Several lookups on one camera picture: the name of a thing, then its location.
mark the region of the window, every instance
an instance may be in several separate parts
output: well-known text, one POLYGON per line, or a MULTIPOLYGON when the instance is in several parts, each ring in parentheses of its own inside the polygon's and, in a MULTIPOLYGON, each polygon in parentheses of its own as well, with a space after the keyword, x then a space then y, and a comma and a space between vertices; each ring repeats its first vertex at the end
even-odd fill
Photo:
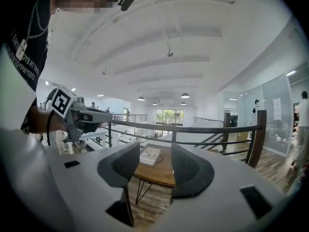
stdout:
POLYGON ((183 126, 183 110, 156 110, 157 125, 183 126))

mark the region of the railing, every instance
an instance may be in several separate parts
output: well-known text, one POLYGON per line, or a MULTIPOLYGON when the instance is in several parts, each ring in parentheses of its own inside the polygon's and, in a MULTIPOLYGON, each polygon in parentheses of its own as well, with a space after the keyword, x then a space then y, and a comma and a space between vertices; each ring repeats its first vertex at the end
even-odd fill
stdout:
MULTIPOLYGON (((127 121, 133 123, 142 123, 147 121, 146 114, 111 114, 113 121, 127 121)), ((108 122, 103 123, 103 126, 108 126, 108 122)))
POLYGON ((194 123, 197 123, 197 122, 200 122, 200 121, 218 121, 218 122, 223 122, 222 120, 194 117, 194 123))
POLYGON ((211 145, 212 147, 215 147, 217 145, 222 145, 223 151, 221 153, 223 155, 233 155, 233 154, 239 154, 239 153, 244 153, 247 152, 247 156, 245 159, 242 161, 245 161, 246 164, 250 165, 251 167, 255 168, 257 166, 257 163, 260 159, 260 155, 263 149, 263 144, 264 144, 264 138, 265 138, 265 131, 266 131, 266 110, 258 111, 257 112, 257 117, 258 117, 258 124, 256 126, 249 126, 249 127, 229 127, 229 120, 230 120, 230 113, 225 114, 225 120, 223 121, 223 126, 222 128, 197 128, 197 127, 176 127, 176 126, 161 126, 161 125, 151 125, 151 124, 141 124, 141 123, 134 123, 134 122, 129 122, 129 121, 120 121, 120 120, 112 120, 108 122, 108 128, 105 128, 108 130, 108 138, 109 138, 109 147, 112 146, 112 131, 117 132, 117 133, 122 133, 124 135, 132 136, 132 137, 137 137, 137 138, 143 138, 143 139, 150 139, 152 141, 158 141, 158 142, 164 142, 164 143, 177 143, 181 145, 203 145, 203 146, 209 146, 211 145), (149 137, 144 137, 144 136, 139 136, 139 135, 134 135, 131 133, 126 133, 123 131, 118 131, 112 129, 112 125, 125 125, 129 127, 136 127, 136 128, 142 128, 142 129, 149 129, 149 130, 157 130, 157 131, 171 131, 172 133, 172 140, 164 140, 164 139, 159 139, 159 138, 149 138, 149 137), (251 139, 250 140, 242 140, 242 141, 235 141, 235 142, 228 142, 228 135, 230 133, 239 133, 239 132, 252 132, 251 134, 251 139), (214 134, 215 138, 212 136, 211 138, 213 139, 210 142, 207 142, 209 139, 204 140, 203 142, 179 142, 176 141, 176 136, 178 132, 183 132, 183 133, 211 133, 214 134), (241 144, 241 143, 250 143, 249 144, 249 149, 247 150, 241 150, 241 151, 236 151, 236 152, 229 152, 226 153, 225 149, 227 145, 232 145, 232 144, 241 144))

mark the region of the black cable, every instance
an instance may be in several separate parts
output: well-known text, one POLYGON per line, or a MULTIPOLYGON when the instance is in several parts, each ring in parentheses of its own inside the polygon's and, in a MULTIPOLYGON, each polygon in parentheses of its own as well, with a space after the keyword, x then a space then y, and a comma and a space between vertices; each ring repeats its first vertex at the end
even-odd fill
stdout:
POLYGON ((50 142, 49 142, 49 127, 50 127, 50 121, 52 119, 52 116, 54 115, 55 111, 52 110, 50 115, 48 116, 48 120, 47 120, 47 143, 48 143, 48 146, 50 146, 50 142))

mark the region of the wooden table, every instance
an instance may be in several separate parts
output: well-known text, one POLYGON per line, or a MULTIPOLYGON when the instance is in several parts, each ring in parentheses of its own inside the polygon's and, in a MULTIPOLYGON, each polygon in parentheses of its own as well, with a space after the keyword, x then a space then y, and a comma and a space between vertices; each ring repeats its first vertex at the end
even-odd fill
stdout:
POLYGON ((147 165, 144 163, 139 163, 134 176, 140 179, 140 183, 143 180, 142 186, 137 191, 136 201, 135 204, 138 204, 138 202, 142 199, 142 197, 146 194, 146 192, 149 190, 151 185, 153 183, 166 186, 166 187, 175 187, 175 178, 173 174, 173 168, 171 165, 171 149, 170 147, 164 147, 160 145, 152 145, 147 144, 143 151, 146 148, 159 148, 161 149, 161 156, 163 157, 163 160, 160 161, 160 157, 158 158, 157 163, 154 166, 147 165), (144 194, 140 197, 142 188, 144 186, 145 181, 150 183, 150 186, 148 189, 144 192, 144 194))

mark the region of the white ceiling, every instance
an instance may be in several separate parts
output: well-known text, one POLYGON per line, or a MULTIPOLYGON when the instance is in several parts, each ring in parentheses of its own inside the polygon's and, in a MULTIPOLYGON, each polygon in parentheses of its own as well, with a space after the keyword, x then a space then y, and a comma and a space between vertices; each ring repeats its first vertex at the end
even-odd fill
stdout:
POLYGON ((280 0, 136 0, 126 12, 59 11, 41 79, 132 102, 181 102, 187 92, 194 105, 245 69, 289 17, 280 0))

